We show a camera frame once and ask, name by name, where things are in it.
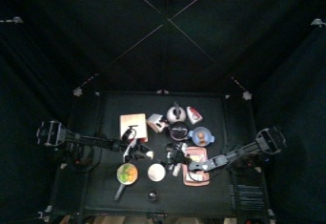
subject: kitchen utensil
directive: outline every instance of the kitchen utensil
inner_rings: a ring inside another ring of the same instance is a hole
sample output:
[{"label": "kitchen utensil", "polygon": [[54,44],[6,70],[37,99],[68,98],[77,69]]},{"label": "kitchen utensil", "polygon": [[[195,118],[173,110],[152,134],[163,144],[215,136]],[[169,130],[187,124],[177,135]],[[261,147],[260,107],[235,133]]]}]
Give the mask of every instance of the kitchen utensil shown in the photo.
[{"label": "kitchen utensil", "polygon": [[192,108],[189,106],[187,107],[187,115],[188,115],[188,120],[192,125],[195,125],[197,122],[200,122],[203,120],[203,117],[199,114],[199,112],[195,110],[195,108]]},{"label": "kitchen utensil", "polygon": [[163,121],[163,115],[153,113],[149,118],[147,119],[148,126],[156,131],[163,132],[164,128],[167,127]]},{"label": "kitchen utensil", "polygon": [[124,163],[117,168],[117,180],[120,181],[120,186],[117,189],[117,193],[114,195],[114,200],[118,200],[120,194],[122,192],[124,186],[132,184],[137,179],[137,169],[129,164]]},{"label": "kitchen utensil", "polygon": [[155,163],[148,168],[148,177],[149,180],[153,182],[159,182],[165,176],[165,169],[164,167]]},{"label": "kitchen utensil", "polygon": [[[207,160],[205,148],[188,147],[185,149],[185,154],[188,155],[191,160],[195,162],[205,162],[205,160]],[[204,186],[208,184],[208,182],[209,182],[208,181],[208,173],[203,173],[203,172],[189,173],[188,167],[184,164],[181,164],[181,169],[183,169],[183,183],[184,183],[184,185],[187,185],[187,186]]]},{"label": "kitchen utensil", "polygon": [[185,111],[175,102],[173,106],[168,109],[167,119],[171,123],[185,120]]},{"label": "kitchen utensil", "polygon": [[199,127],[193,131],[189,131],[188,135],[192,138],[193,143],[200,147],[204,147],[215,140],[209,130],[204,127]]},{"label": "kitchen utensil", "polygon": [[188,139],[188,127],[184,122],[175,122],[168,127],[169,136],[175,141]]}]

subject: white object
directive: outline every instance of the white object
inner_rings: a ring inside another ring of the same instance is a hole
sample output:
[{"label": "white object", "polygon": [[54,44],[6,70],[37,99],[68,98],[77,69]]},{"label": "white object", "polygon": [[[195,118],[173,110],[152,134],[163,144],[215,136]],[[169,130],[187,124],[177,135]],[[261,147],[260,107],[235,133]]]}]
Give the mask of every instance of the white object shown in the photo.
[{"label": "white object", "polygon": [[188,115],[188,119],[189,122],[192,123],[192,125],[195,125],[197,122],[200,122],[203,120],[201,115],[199,114],[199,112],[195,110],[195,108],[192,107],[187,107],[187,115]]},{"label": "white object", "polygon": [[224,219],[224,224],[236,224],[236,218],[225,218]]},{"label": "white object", "polygon": [[249,94],[248,91],[244,91],[244,92],[241,93],[241,97],[243,97],[244,100],[251,100],[252,95]]},{"label": "white object", "polygon": [[122,162],[124,162],[124,160],[125,160],[125,157],[128,156],[129,148],[133,148],[134,145],[136,145],[136,143],[137,143],[137,139],[134,138],[134,139],[132,140],[132,142],[128,144],[126,149],[125,149],[125,151],[124,151],[124,154],[122,154],[122,156],[121,156],[121,161],[122,161]]},{"label": "white object", "polygon": [[72,91],[73,95],[74,96],[80,96],[82,94],[82,90],[80,88],[76,88],[73,91]]},{"label": "white object", "polygon": [[152,159],[153,158],[153,152],[152,151],[147,152],[147,156],[149,157],[149,159]]},{"label": "white object", "polygon": [[66,165],[68,165],[68,164],[62,163],[62,164],[60,165],[60,168],[64,169],[64,168],[66,167]]},{"label": "white object", "polygon": [[156,132],[163,132],[165,128],[165,123],[161,122],[161,114],[153,113],[149,118],[147,119],[148,126],[156,131]]},{"label": "white object", "polygon": [[167,118],[171,123],[185,120],[185,111],[175,102],[175,105],[168,109]]},{"label": "white object", "polygon": [[165,176],[165,169],[164,167],[155,163],[148,168],[148,177],[149,180],[153,182],[159,182]]},{"label": "white object", "polygon": [[196,180],[196,181],[203,181],[203,176],[201,176],[200,174],[188,173],[188,174],[185,175],[185,181],[192,181],[192,182],[193,182],[193,180]]}]

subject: black enclosure wall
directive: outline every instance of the black enclosure wall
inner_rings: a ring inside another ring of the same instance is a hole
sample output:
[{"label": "black enclosure wall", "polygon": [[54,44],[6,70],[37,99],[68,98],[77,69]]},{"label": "black enclosure wall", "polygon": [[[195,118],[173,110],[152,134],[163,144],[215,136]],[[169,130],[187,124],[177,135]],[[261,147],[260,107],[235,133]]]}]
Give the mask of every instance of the black enclosure wall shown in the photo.
[{"label": "black enclosure wall", "polygon": [[[324,216],[326,0],[0,0],[0,222],[42,211],[42,120],[68,122],[72,90],[248,91],[257,129],[287,150],[268,168],[284,223]],[[20,16],[24,23],[5,22]]]}]

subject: pot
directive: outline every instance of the pot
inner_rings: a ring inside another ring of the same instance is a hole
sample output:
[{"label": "pot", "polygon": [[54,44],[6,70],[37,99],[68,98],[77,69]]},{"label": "pot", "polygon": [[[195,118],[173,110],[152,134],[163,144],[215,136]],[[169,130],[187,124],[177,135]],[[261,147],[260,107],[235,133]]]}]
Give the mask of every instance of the pot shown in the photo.
[{"label": "pot", "polygon": [[188,139],[188,127],[184,122],[177,121],[169,125],[169,136],[175,141]]}]

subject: cable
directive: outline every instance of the cable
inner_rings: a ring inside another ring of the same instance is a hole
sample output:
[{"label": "cable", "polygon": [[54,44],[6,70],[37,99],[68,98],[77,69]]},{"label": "cable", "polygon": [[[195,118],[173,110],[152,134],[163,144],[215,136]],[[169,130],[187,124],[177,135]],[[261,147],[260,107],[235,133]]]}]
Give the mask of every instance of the cable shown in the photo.
[{"label": "cable", "polygon": [[199,181],[199,180],[196,180],[196,179],[193,179],[192,178],[192,176],[191,176],[191,172],[188,171],[188,177],[189,177],[189,179],[192,180],[192,181],[195,181],[195,182],[208,182],[212,178],[215,178],[215,176],[217,176],[220,173],[221,173],[221,171],[223,171],[223,169],[220,170],[220,172],[217,172],[215,175],[212,175],[207,180],[203,180],[203,181]]},{"label": "cable", "polygon": [[133,129],[130,129],[132,131],[133,131],[133,137],[132,137],[132,139],[130,139],[130,141],[136,138],[136,134],[137,134],[137,132],[133,130]]},{"label": "cable", "polygon": [[247,156],[249,154],[257,154],[257,153],[244,153],[241,155],[239,155],[232,161],[228,162],[228,164],[225,165],[224,169],[228,168],[231,166],[231,164],[237,160],[240,159],[243,156]]},{"label": "cable", "polygon": [[[216,60],[209,56],[209,54],[204,51],[204,49],[199,46],[199,44],[192,40],[192,38],[187,35],[187,33],[180,29],[180,27],[176,25],[176,23],[172,21],[172,18],[168,19],[169,23],[175,26],[175,28],[179,30],[179,32],[185,36],[185,38],[189,40],[189,42],[197,47],[197,49],[201,51],[201,53],[204,54],[204,56],[208,58],[208,60],[219,66],[220,71],[225,72],[220,63],[216,62]],[[247,89],[241,86],[241,84],[239,83],[239,81],[229,76],[229,80],[237,85],[237,87],[240,88],[241,91],[247,91]]]},{"label": "cable", "polygon": [[80,136],[80,138],[86,138],[86,139],[98,140],[98,141],[106,141],[105,138],[100,138],[100,137],[94,137],[94,136]]},{"label": "cable", "polygon": [[[159,25],[102,68],[100,72],[104,72],[113,63],[116,63],[117,60],[120,60],[122,58],[122,56],[130,51],[133,50],[133,48],[142,43],[142,41],[163,27],[163,25]],[[98,72],[94,73],[82,83],[81,85],[76,88],[76,89],[81,89],[96,77],[98,76]]]}]

